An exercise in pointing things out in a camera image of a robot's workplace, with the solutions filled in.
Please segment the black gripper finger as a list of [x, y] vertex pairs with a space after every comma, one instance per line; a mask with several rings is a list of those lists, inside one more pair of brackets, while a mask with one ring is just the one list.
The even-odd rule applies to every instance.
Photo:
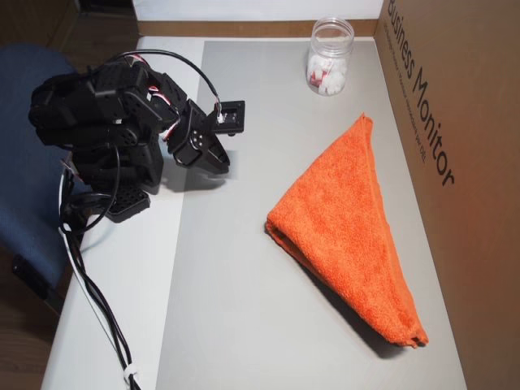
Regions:
[[194, 166], [209, 173], [228, 173], [228, 155], [225, 150], [203, 150]]
[[216, 167], [228, 167], [230, 165], [228, 154], [217, 136], [210, 138], [209, 155]]

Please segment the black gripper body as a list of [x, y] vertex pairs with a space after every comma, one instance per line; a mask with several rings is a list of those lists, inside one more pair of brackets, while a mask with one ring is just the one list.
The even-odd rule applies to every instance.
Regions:
[[215, 111], [208, 115], [189, 99], [180, 122], [169, 137], [169, 153], [181, 167], [209, 167], [210, 147], [215, 143], [212, 132]]

